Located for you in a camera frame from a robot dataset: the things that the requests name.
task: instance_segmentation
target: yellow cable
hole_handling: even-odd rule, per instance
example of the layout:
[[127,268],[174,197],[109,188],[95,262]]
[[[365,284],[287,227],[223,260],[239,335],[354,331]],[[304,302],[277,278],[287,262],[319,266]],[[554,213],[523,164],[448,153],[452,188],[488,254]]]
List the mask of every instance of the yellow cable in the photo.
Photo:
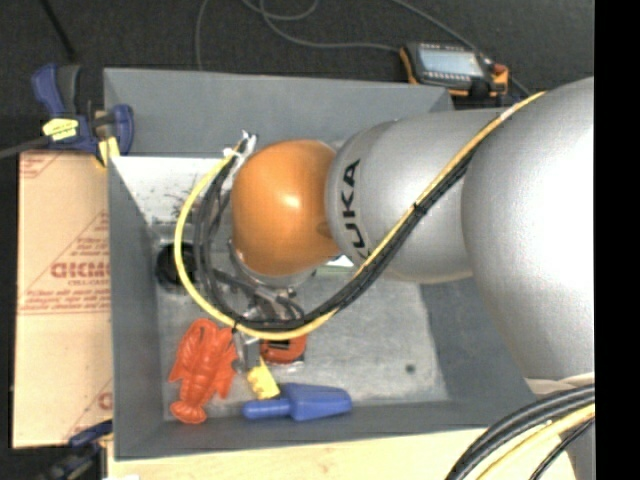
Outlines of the yellow cable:
[[500,126],[504,121],[510,118],[514,113],[520,110],[522,107],[528,105],[532,101],[537,100],[540,96],[542,96],[544,92],[536,93],[525,100],[522,100],[515,105],[509,107],[506,111],[500,114],[498,117],[493,119],[489,124],[487,124],[482,130],[480,130],[467,144],[465,144],[462,149],[460,149],[456,155],[449,161],[447,165],[438,173],[438,175],[433,179],[433,181],[427,186],[426,189],[420,194],[418,199],[415,200],[414,204],[412,204],[407,211],[404,213],[400,220],[396,222],[396,224],[391,228],[391,230],[385,235],[385,237],[378,243],[373,252],[369,255],[369,257],[360,265],[358,271],[356,272],[356,276],[368,267],[373,260],[375,260],[376,256],[380,253],[380,251],[387,245],[387,243],[393,238],[398,229],[407,221],[407,219],[413,214],[415,211],[415,206],[421,204],[429,195],[435,190],[438,184],[448,176],[456,166],[469,154],[469,152],[475,148],[480,142],[482,142],[487,136],[495,130],[498,126]]
[[477,477],[477,480],[488,480],[489,478],[493,478],[493,476],[497,475],[500,470],[504,470],[522,456],[534,450],[536,447],[559,436],[567,430],[577,427],[581,423],[593,418],[595,415],[596,405],[590,404],[582,409],[569,413],[558,421],[542,427],[523,441],[501,453],[500,457],[482,470],[480,475]]
[[225,315],[223,312],[215,308],[213,305],[206,300],[197,288],[189,279],[189,275],[187,274],[187,270],[184,265],[184,259],[182,257],[182,237],[184,235],[184,226],[187,222],[187,217],[191,212],[193,204],[196,199],[200,195],[200,193],[205,189],[205,187],[215,178],[215,176],[224,168],[224,166],[231,161],[232,155],[227,156],[225,159],[218,162],[193,188],[189,196],[187,197],[182,210],[180,211],[180,215],[178,216],[178,221],[176,223],[176,229],[174,234],[174,257],[176,263],[176,269],[178,271],[178,275],[180,280],[182,281],[183,286],[191,295],[193,300],[207,313],[209,313],[212,317],[214,317],[219,322],[228,325],[230,327],[236,327],[241,332],[244,332],[250,336],[255,336],[256,338],[260,338],[263,340],[289,340],[293,338],[297,338],[303,334],[308,334],[316,328],[320,327],[324,322],[326,322],[329,318],[333,316],[333,314],[337,311],[334,309],[333,311],[327,313],[326,315],[322,315],[321,317],[309,322],[306,325],[298,329],[294,329],[291,331],[279,331],[279,332],[269,332],[269,331],[259,331],[255,329],[251,329],[242,324],[236,325],[236,321],[231,317]]
[[[440,171],[438,176],[429,184],[429,186],[422,192],[420,197],[416,199],[415,203],[409,207],[409,209],[404,213],[404,215],[398,220],[398,222],[391,228],[391,230],[386,234],[386,236],[380,241],[380,243],[376,246],[374,251],[369,255],[369,257],[360,265],[357,272],[353,275],[352,280],[355,279],[364,268],[370,265],[376,257],[380,254],[380,251],[384,248],[385,245],[393,238],[393,236],[397,233],[398,229],[406,222],[406,220],[411,216],[411,214],[415,211],[415,205],[422,203],[431,192],[438,186],[438,184],[451,172],[455,167],[464,159],[464,157],[474,148],[476,147],[482,140],[484,140],[493,130],[495,130],[500,124],[502,124],[506,119],[511,117],[515,112],[520,110],[525,105],[528,105],[532,101],[538,99],[544,93],[540,92],[530,96],[526,100],[523,100],[508,110],[500,114],[494,120],[492,120],[489,124],[487,124],[482,130],[480,130],[456,155],[449,161],[449,163]],[[251,329],[242,324],[237,324],[237,322],[225,315],[219,309],[211,305],[208,300],[206,300],[200,292],[196,289],[196,287],[189,279],[186,268],[184,266],[184,260],[182,257],[182,237],[184,234],[184,226],[187,221],[187,217],[191,212],[191,209],[200,195],[200,193],[205,189],[205,187],[215,178],[215,176],[222,170],[222,168],[231,161],[232,155],[228,155],[225,159],[218,162],[193,188],[189,196],[187,197],[182,210],[180,211],[180,215],[178,217],[178,222],[176,223],[176,230],[174,235],[174,257],[176,268],[178,271],[178,275],[180,280],[182,281],[183,286],[191,295],[193,300],[207,313],[209,313],[213,318],[218,320],[220,323],[228,325],[230,327],[235,327],[239,331],[248,334],[250,336],[254,336],[263,340],[271,340],[271,341],[284,341],[290,340],[294,338],[298,338],[305,334],[308,334],[322,324],[324,324],[327,320],[329,320],[333,315],[336,314],[338,308],[334,308],[328,313],[312,320],[308,324],[305,324],[297,329],[292,329],[289,331],[260,331],[256,329]]]

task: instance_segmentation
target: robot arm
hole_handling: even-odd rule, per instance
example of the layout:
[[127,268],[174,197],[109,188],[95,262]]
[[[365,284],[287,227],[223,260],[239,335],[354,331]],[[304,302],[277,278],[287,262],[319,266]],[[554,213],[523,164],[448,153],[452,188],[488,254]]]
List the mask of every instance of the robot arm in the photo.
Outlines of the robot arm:
[[[384,271],[419,283],[473,275],[525,377],[593,371],[593,96],[586,79],[511,116]],[[384,123],[356,134],[335,157],[310,140],[264,148],[231,193],[236,259],[270,286],[300,282],[340,252],[362,264],[496,115],[468,110]]]

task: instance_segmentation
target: orange lobster toy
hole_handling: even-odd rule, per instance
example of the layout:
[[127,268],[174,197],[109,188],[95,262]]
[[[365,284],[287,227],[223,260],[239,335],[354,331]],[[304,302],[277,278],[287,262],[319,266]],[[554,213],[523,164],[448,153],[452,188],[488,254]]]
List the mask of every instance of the orange lobster toy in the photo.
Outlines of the orange lobster toy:
[[219,329],[211,320],[198,318],[182,337],[169,382],[182,379],[180,400],[169,407],[171,414],[184,423],[202,423],[207,419],[202,406],[218,393],[226,398],[235,372],[231,363],[238,355],[231,329]]

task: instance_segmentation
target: handheld device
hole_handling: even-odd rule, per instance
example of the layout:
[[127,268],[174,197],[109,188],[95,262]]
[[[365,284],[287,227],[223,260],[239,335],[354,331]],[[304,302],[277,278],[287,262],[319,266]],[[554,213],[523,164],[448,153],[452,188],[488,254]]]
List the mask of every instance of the handheld device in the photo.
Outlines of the handheld device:
[[506,94],[509,70],[480,52],[445,43],[409,42],[400,50],[409,83],[446,87],[452,96]]

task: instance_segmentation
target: blue clamp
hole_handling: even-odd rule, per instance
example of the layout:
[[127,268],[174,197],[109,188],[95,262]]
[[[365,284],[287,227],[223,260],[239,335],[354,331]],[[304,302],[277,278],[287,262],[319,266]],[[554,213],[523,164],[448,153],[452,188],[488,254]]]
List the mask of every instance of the blue clamp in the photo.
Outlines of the blue clamp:
[[72,480],[88,471],[96,462],[96,456],[104,451],[96,440],[113,431],[112,420],[98,423],[69,439],[71,453],[51,465],[36,480]]
[[121,154],[127,154],[133,143],[133,110],[129,105],[115,105],[105,118],[91,121],[91,116],[76,113],[74,104],[75,82],[80,67],[77,65],[58,68],[46,64],[31,77],[31,86],[39,103],[45,106],[51,119],[68,118],[78,125],[69,136],[54,140],[49,137],[50,149],[79,149],[100,158],[100,138],[94,129],[103,124],[113,124],[115,137]]

